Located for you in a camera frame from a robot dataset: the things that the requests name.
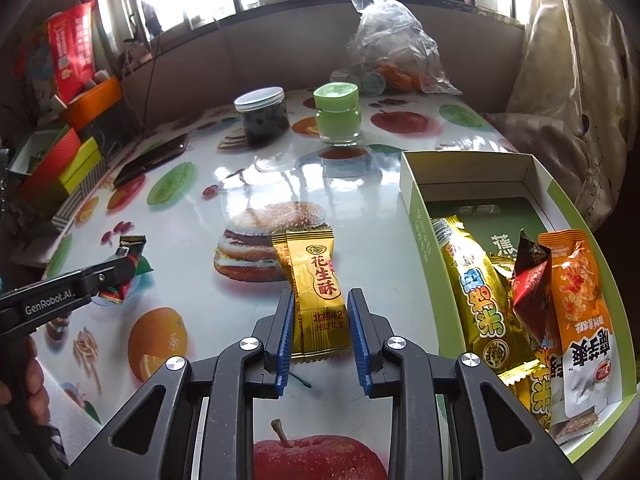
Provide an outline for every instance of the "white jar lid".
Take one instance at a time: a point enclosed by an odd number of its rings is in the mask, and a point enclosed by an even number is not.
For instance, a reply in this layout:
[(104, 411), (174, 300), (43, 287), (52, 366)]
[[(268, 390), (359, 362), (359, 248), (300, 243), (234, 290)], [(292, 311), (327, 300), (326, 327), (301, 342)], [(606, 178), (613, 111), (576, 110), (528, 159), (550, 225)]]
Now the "white jar lid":
[(241, 95), (234, 101), (239, 112), (252, 112), (261, 108), (281, 103), (284, 99), (284, 90), (279, 86), (260, 88), (248, 94)]

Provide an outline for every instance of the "green jar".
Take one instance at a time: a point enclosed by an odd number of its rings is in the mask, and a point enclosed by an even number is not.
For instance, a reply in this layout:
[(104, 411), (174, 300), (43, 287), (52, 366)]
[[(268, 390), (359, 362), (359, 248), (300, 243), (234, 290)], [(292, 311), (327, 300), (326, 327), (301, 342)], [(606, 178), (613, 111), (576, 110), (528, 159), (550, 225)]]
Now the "green jar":
[(351, 146), (360, 134), (360, 97), (352, 83), (328, 83), (314, 92), (320, 138), (334, 146)]

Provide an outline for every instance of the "metal screw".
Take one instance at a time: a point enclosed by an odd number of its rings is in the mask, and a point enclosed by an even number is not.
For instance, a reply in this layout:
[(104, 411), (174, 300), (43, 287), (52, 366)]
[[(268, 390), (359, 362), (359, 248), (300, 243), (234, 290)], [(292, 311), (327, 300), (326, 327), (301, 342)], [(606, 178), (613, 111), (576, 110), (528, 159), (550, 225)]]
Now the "metal screw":
[(254, 350), (260, 346), (260, 341), (258, 341), (255, 337), (245, 337), (240, 342), (240, 348), (242, 350)]
[(169, 368), (169, 370), (181, 370), (182, 368), (184, 368), (185, 364), (187, 364), (187, 361), (185, 361), (184, 358), (178, 355), (169, 357), (166, 360), (166, 367)]
[(393, 335), (386, 340), (386, 344), (389, 346), (389, 348), (400, 350), (406, 346), (406, 341), (399, 335)]
[(460, 358), (462, 364), (465, 366), (469, 366), (471, 368), (478, 366), (480, 364), (480, 358), (476, 354), (472, 354), (471, 352), (467, 352), (466, 354), (462, 354)]

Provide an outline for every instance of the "curtain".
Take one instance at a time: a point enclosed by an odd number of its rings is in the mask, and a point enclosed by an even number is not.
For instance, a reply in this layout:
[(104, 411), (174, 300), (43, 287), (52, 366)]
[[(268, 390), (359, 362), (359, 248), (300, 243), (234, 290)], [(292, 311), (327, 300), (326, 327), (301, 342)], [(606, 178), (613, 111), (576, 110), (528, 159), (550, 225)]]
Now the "curtain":
[(638, 127), (638, 52), (604, 0), (531, 0), (520, 71), (491, 122), (549, 170), (592, 230), (611, 213)]

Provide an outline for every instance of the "snack wrapper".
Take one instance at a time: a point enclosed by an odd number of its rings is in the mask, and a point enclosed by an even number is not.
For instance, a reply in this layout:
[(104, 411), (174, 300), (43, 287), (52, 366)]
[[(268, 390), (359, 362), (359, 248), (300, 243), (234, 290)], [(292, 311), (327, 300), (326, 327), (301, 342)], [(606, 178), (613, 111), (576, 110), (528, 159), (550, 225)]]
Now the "snack wrapper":
[(349, 321), (331, 255), (331, 229), (287, 231), (272, 236), (280, 264), (296, 294), (298, 323), (294, 330), (292, 359), (311, 362), (346, 352), (351, 347)]
[[(143, 274), (145, 272), (151, 272), (153, 269), (149, 265), (147, 259), (142, 255), (142, 250), (145, 248), (146, 237), (140, 235), (123, 235), (120, 237), (120, 243), (116, 249), (115, 254), (109, 258), (109, 260), (117, 260), (126, 256), (136, 266), (135, 275)], [(111, 303), (121, 304), (127, 297), (129, 288), (131, 287), (131, 281), (123, 283), (119, 287), (110, 286), (106, 290), (102, 290), (98, 293), (99, 298), (111, 301)]]
[(572, 438), (591, 433), (597, 427), (598, 416), (593, 411), (589, 411), (554, 426), (549, 433), (553, 437), (553, 440), (556, 441), (556, 444), (561, 446)]
[[(278, 255), (280, 266), (285, 276), (289, 280), (289, 285), (293, 291), (296, 290), (293, 285), (293, 272), (291, 270), (291, 256), (289, 254), (289, 246), (287, 245), (287, 232), (277, 231), (271, 234), (271, 243)], [(293, 328), (293, 346), (291, 353), (295, 355), (303, 354), (302, 346), (302, 315), (300, 314), (300, 300), (298, 294), (294, 295), (294, 315), (296, 316), (296, 324)]]
[(552, 252), (552, 293), (562, 345), (564, 411), (568, 418), (607, 405), (618, 367), (616, 338), (600, 291), (600, 273), (584, 231), (544, 233)]
[(551, 298), (551, 251), (520, 232), (513, 269), (513, 311), (538, 342), (545, 338)]
[(551, 380), (551, 424), (559, 424), (568, 420), (564, 412), (564, 370), (562, 370), (562, 343), (556, 309), (551, 307), (546, 318), (546, 357)]
[[(513, 311), (529, 336), (535, 356), (545, 365), (527, 378), (526, 394), (529, 411), (547, 431), (551, 425), (552, 393), (545, 333), (547, 317), (555, 315), (550, 286), (551, 251), (527, 238), (524, 231), (520, 232), (511, 279)], [(521, 400), (524, 393), (517, 393)]]
[(540, 367), (509, 310), (507, 291), (482, 247), (457, 216), (431, 221), (453, 289), (466, 349), (507, 384)]
[(515, 267), (516, 261), (501, 254), (489, 254), (489, 261), (492, 266), (494, 266), (494, 270), (498, 274), (500, 282), (504, 285), (507, 295), (510, 295), (511, 277), (513, 276), (513, 268)]

